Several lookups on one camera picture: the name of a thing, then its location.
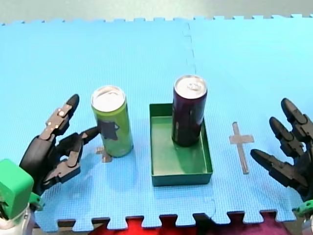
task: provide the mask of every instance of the gray tape cross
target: gray tape cross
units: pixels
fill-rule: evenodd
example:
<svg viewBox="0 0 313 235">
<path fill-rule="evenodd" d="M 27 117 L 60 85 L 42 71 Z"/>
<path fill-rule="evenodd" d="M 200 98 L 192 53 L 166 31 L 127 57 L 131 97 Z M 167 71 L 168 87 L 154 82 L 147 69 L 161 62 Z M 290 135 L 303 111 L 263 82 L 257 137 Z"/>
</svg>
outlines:
<svg viewBox="0 0 313 235">
<path fill-rule="evenodd" d="M 243 173 L 249 174 L 249 169 L 248 169 L 248 165 L 246 163 L 246 157 L 245 157 L 245 152 L 244 152 L 244 148 L 243 148 L 243 143 L 253 143 L 254 138 L 251 135 L 241 136 L 239 133 L 238 123 L 236 121 L 233 122 L 233 131 L 234 131 L 234 135 L 229 137 L 230 143 L 237 145 L 239 159 L 240 159 L 241 167 L 243 169 Z"/>
</svg>

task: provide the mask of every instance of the robotic hand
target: robotic hand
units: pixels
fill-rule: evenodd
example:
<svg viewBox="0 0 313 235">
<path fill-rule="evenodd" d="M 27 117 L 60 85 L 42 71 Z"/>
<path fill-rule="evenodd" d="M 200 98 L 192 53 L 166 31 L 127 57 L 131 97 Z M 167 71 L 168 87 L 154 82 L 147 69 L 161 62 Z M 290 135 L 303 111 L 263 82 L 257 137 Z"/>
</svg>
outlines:
<svg viewBox="0 0 313 235">
<path fill-rule="evenodd" d="M 9 160 L 0 162 L 0 235 L 30 235 L 33 212 L 43 206 L 40 195 L 80 173 L 83 146 L 98 135 L 98 128 L 71 134 L 55 146 L 56 137 L 68 129 L 78 103 L 79 96 L 75 94 L 55 110 L 46 128 L 31 141 L 20 167 Z M 6 177 L 1 169 L 7 170 Z"/>
<path fill-rule="evenodd" d="M 252 149 L 250 154 L 255 161 L 268 170 L 271 177 L 286 187 L 294 188 L 306 201 L 296 209 L 296 212 L 306 217 L 302 227 L 303 235 L 313 235 L 313 123 L 290 100 L 284 98 L 281 101 L 281 107 L 288 122 L 292 125 L 292 130 L 288 131 L 274 117 L 269 119 L 269 124 L 281 143 L 281 150 L 288 157 L 293 158 L 294 164 L 282 162 L 273 155 L 258 149 Z"/>
</svg>

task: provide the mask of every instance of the green can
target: green can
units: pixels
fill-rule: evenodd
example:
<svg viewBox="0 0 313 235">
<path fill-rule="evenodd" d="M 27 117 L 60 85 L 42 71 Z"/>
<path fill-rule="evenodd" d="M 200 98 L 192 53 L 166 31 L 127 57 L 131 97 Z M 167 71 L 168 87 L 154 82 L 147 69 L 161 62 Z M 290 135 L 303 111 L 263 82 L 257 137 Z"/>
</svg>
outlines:
<svg viewBox="0 0 313 235">
<path fill-rule="evenodd" d="M 91 107 L 106 153 L 112 157 L 128 154 L 134 144 L 125 93 L 119 87 L 101 87 L 92 94 Z"/>
</svg>

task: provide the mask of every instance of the green 3d-printed part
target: green 3d-printed part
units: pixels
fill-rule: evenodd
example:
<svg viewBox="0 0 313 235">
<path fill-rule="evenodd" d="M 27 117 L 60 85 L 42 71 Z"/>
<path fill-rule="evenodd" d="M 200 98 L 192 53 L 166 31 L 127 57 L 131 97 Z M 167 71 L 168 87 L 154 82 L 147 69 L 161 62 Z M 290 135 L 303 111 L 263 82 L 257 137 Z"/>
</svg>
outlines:
<svg viewBox="0 0 313 235">
<path fill-rule="evenodd" d="M 33 178 L 8 159 L 0 161 L 0 202 L 4 214 L 13 219 L 28 206 L 43 205 L 39 196 L 32 193 Z"/>
<path fill-rule="evenodd" d="M 303 217 L 305 214 L 312 214 L 313 213 L 313 200 L 306 201 L 302 203 L 296 210 L 295 213 L 299 217 Z"/>
</svg>

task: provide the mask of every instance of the table surface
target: table surface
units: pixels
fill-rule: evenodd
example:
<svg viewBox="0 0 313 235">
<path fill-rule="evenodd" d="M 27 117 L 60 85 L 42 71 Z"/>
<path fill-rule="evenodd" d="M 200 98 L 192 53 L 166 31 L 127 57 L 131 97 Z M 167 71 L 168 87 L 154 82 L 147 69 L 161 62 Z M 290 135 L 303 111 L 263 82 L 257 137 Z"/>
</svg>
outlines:
<svg viewBox="0 0 313 235">
<path fill-rule="evenodd" d="M 263 15 L 269 18 L 271 15 L 289 16 L 300 13 L 308 16 L 313 13 L 313 1 L 311 0 L 260 0 L 251 3 L 250 0 L 0 0 L 0 22 L 9 24 L 21 20 L 32 22 L 33 20 L 50 21 L 61 18 L 71 21 L 81 18 L 87 21 L 105 19 L 111 21 L 116 18 L 132 20 L 143 17 L 192 18 L 193 16 L 245 16 Z M 293 234 L 299 234 L 299 222 L 288 223 Z M 35 235 L 43 235 L 40 230 L 34 230 Z M 60 232 L 59 235 L 72 234 Z"/>
</svg>

